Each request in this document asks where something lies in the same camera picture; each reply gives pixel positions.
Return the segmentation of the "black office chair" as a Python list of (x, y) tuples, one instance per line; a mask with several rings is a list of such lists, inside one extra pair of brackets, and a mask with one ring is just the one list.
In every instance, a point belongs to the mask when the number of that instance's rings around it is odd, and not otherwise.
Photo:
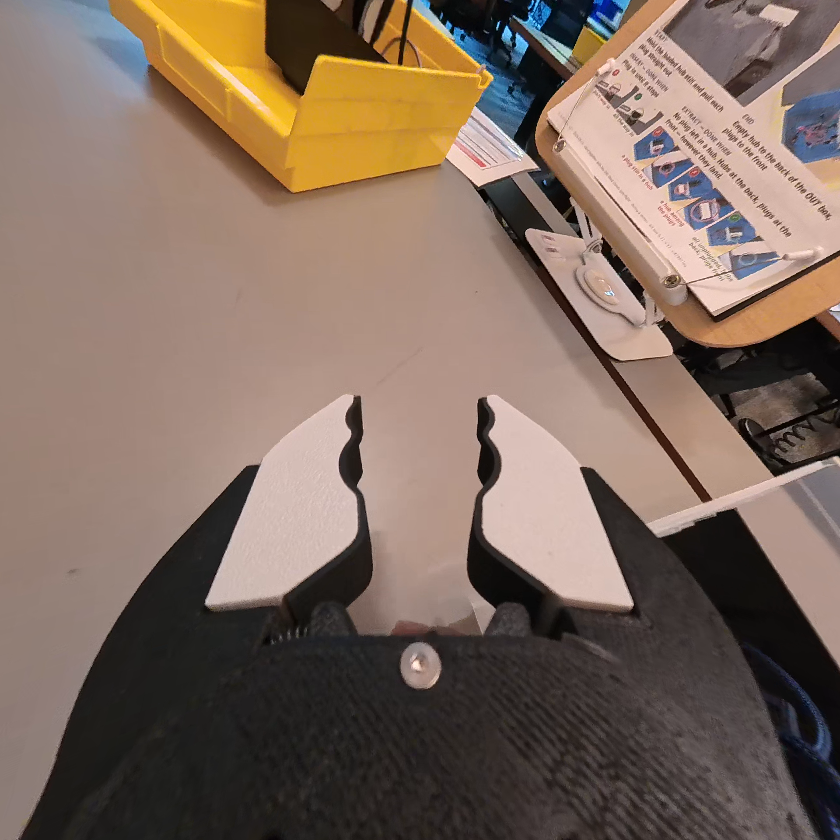
[(838, 342), (821, 330), (735, 350), (688, 341), (676, 356), (772, 473), (838, 455)]

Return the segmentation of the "clear plastic bin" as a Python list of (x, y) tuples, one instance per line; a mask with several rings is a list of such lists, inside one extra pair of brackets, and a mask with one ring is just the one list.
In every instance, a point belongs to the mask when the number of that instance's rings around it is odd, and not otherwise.
[(693, 527), (698, 522), (714, 518), (719, 513), (736, 510), (780, 488), (800, 482), (806, 477), (830, 467), (839, 467), (838, 456), (818, 459), (807, 465), (802, 464), (781, 476), (767, 479), (757, 485), (738, 490), (724, 497), (703, 502), (697, 506), (651, 521), (647, 524), (647, 527), (655, 536), (663, 538)]

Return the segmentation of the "laminated paper sheet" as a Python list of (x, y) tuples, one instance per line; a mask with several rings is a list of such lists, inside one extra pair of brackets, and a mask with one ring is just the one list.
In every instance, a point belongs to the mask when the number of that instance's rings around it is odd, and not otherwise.
[(539, 169), (539, 164), (478, 108), (473, 108), (458, 132), (446, 161), (476, 188)]

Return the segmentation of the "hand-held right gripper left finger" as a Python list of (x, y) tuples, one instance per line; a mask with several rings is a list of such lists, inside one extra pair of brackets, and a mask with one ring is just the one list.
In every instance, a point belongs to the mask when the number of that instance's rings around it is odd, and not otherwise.
[(363, 475), (362, 401), (341, 395), (262, 458), (205, 607), (279, 607), (294, 622), (353, 604), (373, 575)]

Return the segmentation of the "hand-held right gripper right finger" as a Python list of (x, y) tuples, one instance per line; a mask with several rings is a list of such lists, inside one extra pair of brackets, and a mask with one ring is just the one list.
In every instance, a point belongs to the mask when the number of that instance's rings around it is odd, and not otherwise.
[(488, 604), (524, 608), (551, 635), (567, 610), (629, 617), (635, 603), (585, 472), (569, 449), (498, 395), (478, 400), (468, 578)]

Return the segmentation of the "large black USB hub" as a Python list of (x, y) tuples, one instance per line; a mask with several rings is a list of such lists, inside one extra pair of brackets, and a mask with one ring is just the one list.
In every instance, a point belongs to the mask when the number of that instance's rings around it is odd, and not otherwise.
[(350, 24), (321, 1), (267, 1), (265, 49), (286, 83), (299, 95), (304, 94), (321, 56), (385, 62)]

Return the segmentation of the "yellow plastic bin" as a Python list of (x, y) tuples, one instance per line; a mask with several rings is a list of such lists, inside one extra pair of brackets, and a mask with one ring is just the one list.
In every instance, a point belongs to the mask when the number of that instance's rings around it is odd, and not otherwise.
[(385, 63), (319, 57), (298, 93), (266, 53), (266, 2), (114, 1), (148, 63), (292, 193), (440, 165), (491, 73), (395, 2)]

